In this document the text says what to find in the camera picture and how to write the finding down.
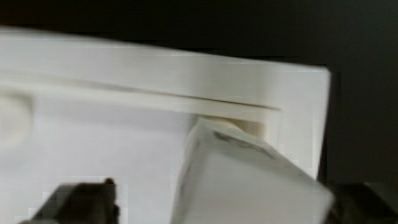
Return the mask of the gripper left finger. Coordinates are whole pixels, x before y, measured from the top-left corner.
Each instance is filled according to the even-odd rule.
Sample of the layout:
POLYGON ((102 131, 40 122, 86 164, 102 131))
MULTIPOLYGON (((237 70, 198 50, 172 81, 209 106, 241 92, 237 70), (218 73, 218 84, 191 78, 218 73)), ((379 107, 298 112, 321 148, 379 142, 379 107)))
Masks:
POLYGON ((61 184, 31 216, 17 224, 118 224, 115 182, 61 184))

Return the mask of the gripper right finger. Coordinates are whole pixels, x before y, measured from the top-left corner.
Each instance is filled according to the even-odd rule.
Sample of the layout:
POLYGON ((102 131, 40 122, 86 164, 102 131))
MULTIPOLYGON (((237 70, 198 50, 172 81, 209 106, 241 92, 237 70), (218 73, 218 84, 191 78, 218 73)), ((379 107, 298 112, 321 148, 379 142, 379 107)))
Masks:
POLYGON ((398 189, 383 183, 330 187, 335 201, 326 224, 398 224, 398 189))

